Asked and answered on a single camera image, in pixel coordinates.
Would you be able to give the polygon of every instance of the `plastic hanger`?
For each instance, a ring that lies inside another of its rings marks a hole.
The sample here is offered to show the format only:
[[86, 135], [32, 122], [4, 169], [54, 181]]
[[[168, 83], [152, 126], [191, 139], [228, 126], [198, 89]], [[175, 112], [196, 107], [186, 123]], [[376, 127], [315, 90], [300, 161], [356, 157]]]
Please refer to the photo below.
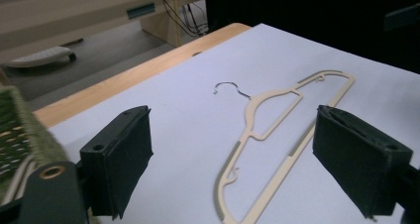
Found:
[[[355, 82], [355, 79], [347, 73], [343, 73], [337, 70], [322, 70], [318, 71], [302, 80], [294, 84], [288, 89], [279, 89], [279, 90], [272, 90], [260, 93], [256, 96], [249, 96], [239, 90], [237, 84], [233, 82], [221, 82], [216, 84], [215, 86], [215, 93], [217, 93], [217, 87], [223, 83], [230, 83], [237, 87], [238, 92], [250, 99], [249, 104], [247, 105], [245, 111], [245, 120], [246, 120], [246, 128], [241, 135], [241, 138], [237, 142], [236, 146], [234, 147], [231, 154], [228, 156], [225, 164], [223, 165], [215, 184], [214, 190], [214, 198], [215, 198], [215, 206], [217, 213], [223, 223], [238, 223], [229, 212], [224, 196], [224, 187], [235, 182], [238, 179], [237, 168], [235, 168], [235, 163], [237, 162], [242, 150], [244, 149], [247, 140], [249, 138], [254, 138], [258, 141], [263, 141], [275, 130], [275, 128], [284, 120], [285, 117], [296, 107], [296, 105], [302, 100], [303, 94], [298, 91], [299, 88], [303, 87], [304, 85], [313, 82], [313, 81], [322, 81], [325, 79], [327, 75], [336, 75], [336, 76], [343, 76], [347, 78], [347, 82], [344, 86], [340, 89], [340, 91], [328, 102], [328, 106], [334, 107], [340, 101], [340, 99], [346, 94], [352, 84]], [[255, 123], [255, 114], [258, 107], [264, 103], [266, 100], [276, 97], [285, 95], [288, 93], [294, 93], [297, 95], [296, 99], [292, 102], [292, 104], [271, 124], [271, 126], [262, 134], [257, 134], [253, 132], [254, 123]], [[294, 163], [299, 158], [300, 154], [312, 139], [315, 130], [315, 122], [312, 122], [308, 129], [303, 133], [300, 137], [296, 145], [287, 155], [285, 161], [281, 164], [281, 166], [277, 169], [272, 179], [267, 183], [264, 190], [262, 191], [261, 195], [257, 198], [254, 202], [253, 206], [246, 214], [245, 218], [241, 221], [241, 223], [256, 223], [257, 220], [260, 218], [261, 214], [265, 210], [266, 206], [274, 196], [275, 192], [281, 186], [282, 182], [286, 178], [287, 174], [293, 167]]]

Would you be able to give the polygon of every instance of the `hanger hook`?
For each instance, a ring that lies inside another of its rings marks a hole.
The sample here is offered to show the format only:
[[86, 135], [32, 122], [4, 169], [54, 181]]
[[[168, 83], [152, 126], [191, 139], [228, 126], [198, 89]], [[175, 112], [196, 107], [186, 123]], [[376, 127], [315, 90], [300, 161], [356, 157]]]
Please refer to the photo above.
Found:
[[237, 88], [237, 91], [238, 91], [238, 93], [239, 93], [239, 94], [241, 94], [242, 96], [247, 97], [248, 99], [250, 99], [250, 100], [251, 100], [251, 96], [250, 96], [250, 95], [248, 95], [248, 94], [246, 94], [246, 93], [241, 92], [241, 90], [239, 90], [238, 85], [237, 85], [236, 83], [234, 83], [234, 82], [220, 82], [220, 83], [216, 84], [216, 86], [214, 86], [214, 92], [213, 92], [213, 93], [214, 93], [214, 94], [216, 94], [216, 93], [218, 92], [217, 87], [218, 87], [220, 84], [224, 84], [224, 83], [229, 83], [229, 84], [234, 85], [234, 86]]

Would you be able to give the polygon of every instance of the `white object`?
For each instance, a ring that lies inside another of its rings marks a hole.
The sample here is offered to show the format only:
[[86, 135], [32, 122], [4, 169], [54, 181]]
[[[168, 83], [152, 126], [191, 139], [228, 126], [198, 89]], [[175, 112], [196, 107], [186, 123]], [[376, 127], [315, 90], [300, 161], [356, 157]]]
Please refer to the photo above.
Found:
[[25, 187], [29, 175], [38, 168], [32, 155], [28, 155], [16, 169], [12, 182], [9, 184], [6, 195], [2, 200], [2, 204], [7, 204], [13, 200], [17, 200], [24, 195]]
[[[228, 89], [235, 89], [233, 86], [226, 86], [215, 96], [214, 85], [235, 81], [248, 94], [260, 94], [287, 88], [307, 74], [325, 69], [345, 71], [357, 80], [337, 107], [410, 147], [414, 151], [411, 164], [418, 168], [420, 93], [413, 91], [420, 88], [419, 74], [266, 25], [256, 26], [112, 96], [52, 127], [51, 132], [71, 160], [78, 162], [79, 149], [115, 116], [148, 105], [152, 108], [155, 154], [131, 196], [123, 220], [101, 217], [101, 223], [221, 223], [213, 201], [215, 179], [244, 131], [244, 109], [249, 100], [232, 95]], [[305, 97], [263, 144], [248, 140], [237, 162], [239, 178], [225, 188], [227, 207], [237, 220], [246, 215], [255, 196], [315, 119], [318, 105], [327, 103], [345, 81], [339, 76], [326, 76], [325, 81], [302, 87]], [[104, 87], [112, 89], [112, 84], [105, 83]], [[314, 105], [320, 96], [324, 96], [324, 102]], [[277, 118], [272, 112], [283, 112], [280, 108], [289, 106], [295, 96], [286, 98], [274, 97], [261, 105], [254, 131], [263, 133], [263, 125], [268, 127]], [[270, 102], [272, 109], [265, 109]], [[377, 223], [399, 223], [402, 211], [397, 205], [392, 216], [376, 217]], [[265, 223], [372, 224], [313, 156], [311, 142], [260, 217], [258, 224]]]
[[[226, 160], [226, 164], [223, 166], [220, 175], [217, 178], [216, 186], [215, 186], [215, 205], [218, 212], [219, 217], [222, 219], [223, 223], [243, 223], [243, 224], [253, 224], [256, 223], [257, 220], [262, 215], [263, 211], [265, 210], [268, 203], [271, 201], [272, 197], [275, 195], [278, 188], [281, 186], [282, 182], [286, 178], [288, 172], [292, 169], [294, 163], [299, 158], [300, 154], [302, 153], [303, 149], [312, 139], [314, 131], [315, 131], [315, 122], [310, 125], [310, 129], [307, 132], [304, 132], [302, 137], [299, 139], [299, 142], [296, 144], [292, 151], [287, 155], [286, 160], [284, 163], [277, 169], [271, 180], [268, 181], [266, 187], [260, 194], [260, 196], [254, 202], [254, 205], [250, 208], [245, 218], [238, 222], [230, 213], [229, 209], [226, 206], [225, 195], [224, 195], [224, 188], [226, 185], [235, 182], [238, 179], [237, 169], [235, 168], [235, 163], [237, 162], [239, 156], [241, 155], [241, 151], [244, 149], [247, 140], [249, 138], [254, 138], [257, 141], [264, 141], [268, 138], [269, 135], [275, 130], [275, 128], [286, 118], [286, 116], [296, 107], [296, 105], [302, 100], [303, 94], [298, 90], [302, 86], [313, 82], [313, 81], [322, 81], [325, 79], [325, 75], [337, 75], [343, 76], [348, 78], [349, 80], [343, 86], [343, 88], [337, 93], [332, 100], [328, 103], [329, 106], [336, 106], [340, 99], [346, 94], [352, 84], [355, 82], [355, 79], [349, 75], [345, 74], [340, 71], [335, 70], [324, 70], [319, 71], [316, 74], [313, 74], [299, 82], [297, 82], [294, 86], [290, 87], [289, 89], [279, 89], [279, 90], [272, 90], [267, 92], [262, 92], [259, 95], [250, 97], [250, 103], [247, 105], [247, 109], [245, 112], [245, 121], [246, 121], [246, 128], [238, 141], [237, 145], [235, 146], [233, 152]], [[257, 109], [260, 107], [262, 103], [266, 100], [276, 97], [282, 96], [288, 93], [294, 93], [297, 95], [296, 99], [290, 106], [287, 108], [284, 113], [279, 116], [276, 121], [266, 130], [265, 133], [262, 135], [257, 134], [253, 131], [255, 117]]]
[[70, 61], [76, 60], [75, 53], [69, 48], [54, 47], [35, 54], [5, 62], [4, 65], [10, 67], [34, 67], [55, 62], [66, 56], [68, 56]]

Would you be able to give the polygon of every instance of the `wooden table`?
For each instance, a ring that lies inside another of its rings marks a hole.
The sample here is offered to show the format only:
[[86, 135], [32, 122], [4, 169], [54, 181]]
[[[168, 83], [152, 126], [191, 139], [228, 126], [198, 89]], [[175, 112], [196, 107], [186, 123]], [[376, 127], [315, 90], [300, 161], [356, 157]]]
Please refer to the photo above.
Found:
[[231, 24], [44, 107], [36, 111], [35, 114], [45, 126], [54, 126], [125, 89], [187, 60], [196, 53], [203, 52], [239, 35], [249, 28], [249, 26], [243, 24]]

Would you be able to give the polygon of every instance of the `desk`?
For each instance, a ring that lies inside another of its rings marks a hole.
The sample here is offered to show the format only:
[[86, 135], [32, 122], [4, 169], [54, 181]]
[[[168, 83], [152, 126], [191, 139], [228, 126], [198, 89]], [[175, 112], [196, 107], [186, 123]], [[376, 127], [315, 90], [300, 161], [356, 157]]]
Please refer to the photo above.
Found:
[[[223, 35], [237, 36], [226, 41], [220, 38]], [[248, 103], [233, 87], [224, 87], [214, 95], [214, 86], [221, 81], [236, 82], [243, 92], [256, 95], [288, 88], [319, 70], [349, 73], [356, 82], [338, 107], [410, 147], [414, 151], [412, 165], [419, 167], [420, 94], [416, 91], [420, 75], [266, 25], [251, 29], [231, 25], [207, 37], [36, 113], [76, 162], [78, 150], [117, 114], [144, 104], [152, 108], [155, 155], [133, 193], [124, 219], [116, 223], [219, 223], [213, 203], [214, 181], [243, 132]], [[191, 56], [206, 49], [201, 45], [205, 40], [224, 43]], [[165, 64], [164, 59], [172, 62]], [[161, 63], [161, 68], [149, 71], [148, 66]], [[228, 207], [237, 219], [246, 213], [315, 117], [314, 104], [324, 103], [341, 84], [341, 78], [328, 77], [303, 88], [305, 102], [292, 111], [285, 126], [282, 123], [263, 143], [249, 141], [237, 163], [239, 179], [226, 189]], [[257, 113], [256, 130], [263, 131], [289, 103], [290, 97], [285, 96], [263, 104]], [[393, 216], [377, 220], [398, 223], [401, 214], [402, 208], [397, 206]], [[110, 218], [102, 221], [111, 223]], [[309, 144], [259, 223], [370, 221], [314, 158]]]

